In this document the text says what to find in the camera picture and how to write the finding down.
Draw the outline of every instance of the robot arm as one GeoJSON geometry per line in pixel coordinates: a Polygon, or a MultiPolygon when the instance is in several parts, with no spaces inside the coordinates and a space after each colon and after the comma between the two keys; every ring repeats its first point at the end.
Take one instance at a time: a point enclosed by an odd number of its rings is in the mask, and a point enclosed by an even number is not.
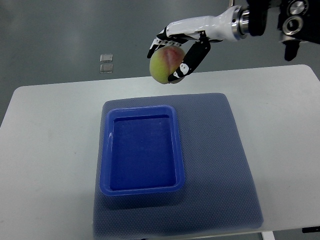
{"type": "Polygon", "coordinates": [[[261,36],[267,24],[269,8],[279,8],[277,28],[281,41],[286,45],[285,59],[297,55],[299,43],[309,41],[320,44],[320,22],[316,19],[320,0],[247,0],[248,7],[230,1],[229,8],[219,16],[188,18],[170,23],[153,40],[148,58],[167,45],[181,46],[188,40],[195,43],[186,53],[178,69],[168,77],[176,83],[191,74],[211,49],[211,43],[244,39],[248,34],[261,36]]]}

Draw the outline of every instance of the white table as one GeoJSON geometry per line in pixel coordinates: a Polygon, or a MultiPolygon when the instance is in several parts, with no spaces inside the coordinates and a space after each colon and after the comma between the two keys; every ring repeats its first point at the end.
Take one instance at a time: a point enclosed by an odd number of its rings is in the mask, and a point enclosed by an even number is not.
{"type": "Polygon", "coordinates": [[[294,65],[18,88],[0,128],[0,239],[92,239],[103,104],[198,93],[229,100],[264,217],[252,232],[319,226],[320,82],[294,65]]]}

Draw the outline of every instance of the textured mat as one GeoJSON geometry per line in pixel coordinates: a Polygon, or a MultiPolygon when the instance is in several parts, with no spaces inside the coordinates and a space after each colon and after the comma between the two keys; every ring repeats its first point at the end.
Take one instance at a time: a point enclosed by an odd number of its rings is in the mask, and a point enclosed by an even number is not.
{"type": "Polygon", "coordinates": [[[108,101],[100,127],[93,233],[143,239],[259,228],[255,184],[225,95],[171,95],[108,101]],[[99,189],[106,114],[116,108],[170,105],[178,118],[185,183],[177,192],[109,197],[99,189]]]}

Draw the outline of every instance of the peach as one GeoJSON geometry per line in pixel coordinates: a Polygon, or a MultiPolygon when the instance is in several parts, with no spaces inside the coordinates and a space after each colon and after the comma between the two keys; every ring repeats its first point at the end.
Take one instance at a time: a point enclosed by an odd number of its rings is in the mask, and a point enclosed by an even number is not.
{"type": "Polygon", "coordinates": [[[161,84],[168,84],[169,75],[173,74],[180,66],[185,55],[185,52],[178,46],[170,45],[158,49],[150,59],[149,70],[151,76],[161,84]]]}

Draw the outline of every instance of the blue tray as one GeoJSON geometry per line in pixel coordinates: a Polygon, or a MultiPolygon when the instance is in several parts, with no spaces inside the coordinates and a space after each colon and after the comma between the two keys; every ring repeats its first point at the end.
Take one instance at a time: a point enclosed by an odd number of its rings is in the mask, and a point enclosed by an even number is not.
{"type": "Polygon", "coordinates": [[[105,119],[100,190],[107,196],[179,190],[185,173],[175,109],[118,108],[105,119]]]}

